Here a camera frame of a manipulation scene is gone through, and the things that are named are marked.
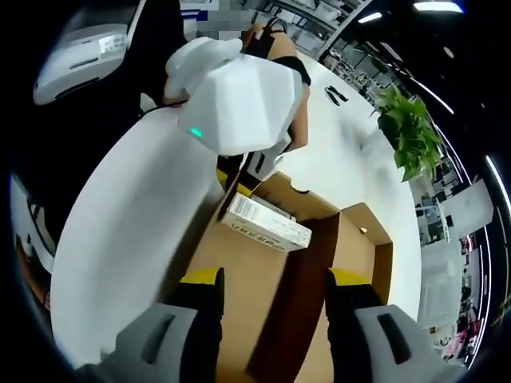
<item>person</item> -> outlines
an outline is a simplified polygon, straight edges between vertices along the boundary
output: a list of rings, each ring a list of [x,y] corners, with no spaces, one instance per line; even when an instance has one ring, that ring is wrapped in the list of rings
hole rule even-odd
[[[251,30],[259,29],[260,25],[255,25]],[[164,97],[164,67],[186,43],[179,1],[147,0],[118,69],[48,105],[32,102],[25,111],[25,120],[13,136],[13,168],[30,198],[45,208],[46,228],[56,244],[87,179],[140,118],[141,94],[147,94],[158,106],[174,102]],[[38,55],[35,62],[39,68],[47,55]],[[268,58],[289,55],[296,55],[294,44],[279,34]],[[307,87],[291,125],[291,149],[307,144],[308,94]]]

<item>cardboard box flap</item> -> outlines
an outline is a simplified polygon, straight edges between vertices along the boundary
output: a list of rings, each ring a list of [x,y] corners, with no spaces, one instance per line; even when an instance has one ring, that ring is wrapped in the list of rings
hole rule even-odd
[[[255,190],[258,197],[294,215],[298,221],[332,217],[339,210],[311,192],[296,191],[284,174],[277,172]]]
[[[365,236],[375,245],[391,243],[389,235],[382,224],[365,203],[357,203],[343,210],[343,214],[356,226],[365,232]]]

